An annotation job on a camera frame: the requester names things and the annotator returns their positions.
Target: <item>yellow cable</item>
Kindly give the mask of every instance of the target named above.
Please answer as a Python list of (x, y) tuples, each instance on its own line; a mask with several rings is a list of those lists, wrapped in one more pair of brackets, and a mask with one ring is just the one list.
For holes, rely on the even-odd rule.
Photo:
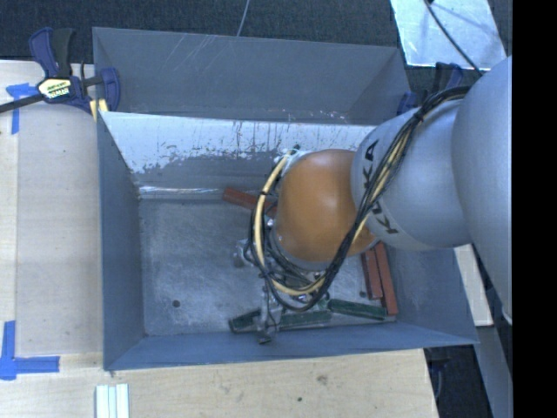
[[(256, 248), (256, 253), (258, 255), (258, 259), (259, 259), (259, 262), (261, 263), (261, 266), (263, 268), (265, 268), (265, 251), (263, 249), (263, 243), (261, 241), (261, 216), (263, 214), (265, 199), (266, 199), (267, 193), (271, 189), (272, 184), (277, 179), (280, 172), (282, 171), (282, 169), (286, 165), (286, 161), (288, 160), (288, 157), (290, 155), (292, 155), (292, 151), (289, 151), (284, 157), (282, 157), (282, 159), (277, 163), (277, 165), (275, 166), (275, 168), (271, 172), (271, 175), (269, 175), (269, 178), (266, 180), (265, 185), (263, 186), (263, 189), (261, 190), (261, 193), (259, 194), (258, 203), (256, 204), (256, 208), (255, 208), (255, 217), (253, 219), (253, 221), (254, 221), (253, 238), (254, 238), (254, 241), (255, 241), (255, 248)], [(293, 288), (290, 288), (290, 287), (286, 287), (285, 285), (282, 285), (281, 283), (277, 282), (276, 280), (272, 280), (272, 284), (278, 290), (282, 291), (283, 293), (290, 294), (290, 295), (293, 295), (293, 296), (298, 296), (298, 295), (302, 295), (302, 294), (309, 294), (309, 293), (315, 291), (317, 288), (319, 288), (321, 285), (323, 285), (324, 281), (325, 281), (324, 276), (321, 276), (317, 280), (315, 280), (313, 283), (311, 283), (310, 285), (308, 285), (306, 287), (302, 287), (300, 289), (293, 289)]]

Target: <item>blue clamp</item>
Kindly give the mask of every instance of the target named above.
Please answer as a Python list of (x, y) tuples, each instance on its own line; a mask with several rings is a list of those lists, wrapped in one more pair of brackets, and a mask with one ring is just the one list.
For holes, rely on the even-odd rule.
[(38, 356), (17, 358), (16, 322), (4, 322), (2, 353), (0, 355), (0, 380), (13, 381), (18, 374), (57, 373), (60, 371), (60, 356)]
[[(35, 96), (38, 94), (37, 88), (29, 84), (16, 84), (9, 85), (6, 87), (6, 91), (14, 98), (18, 100), (20, 98), (26, 98), (28, 96)], [(19, 109), (16, 108), (11, 116), (11, 134), (15, 135), (19, 131)]]
[(99, 76), (89, 79), (84, 78), (83, 68), (81, 80), (71, 75), (68, 50), (74, 32), (69, 28), (53, 30), (46, 27), (35, 32), (29, 39), (31, 55), (33, 60), (43, 68), (45, 80), (62, 78), (70, 81), (68, 94), (62, 97), (47, 97), (44, 102), (71, 105), (92, 114), (90, 104), (92, 99), (87, 95), (87, 87), (93, 84), (104, 84), (106, 104), (111, 111), (115, 111), (120, 101), (120, 83), (115, 68), (103, 68)]

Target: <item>robotic arm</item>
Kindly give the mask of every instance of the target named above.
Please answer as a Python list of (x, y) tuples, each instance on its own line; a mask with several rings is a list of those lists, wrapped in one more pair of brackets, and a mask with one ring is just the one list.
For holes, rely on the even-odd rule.
[[(416, 251), (474, 243), (512, 320), (511, 69), (509, 57), (472, 88), (433, 95), (356, 152), (287, 153), (259, 195), (246, 247), (274, 298), (307, 311), (344, 259), (377, 239)], [(271, 192), (277, 212), (266, 224)]]

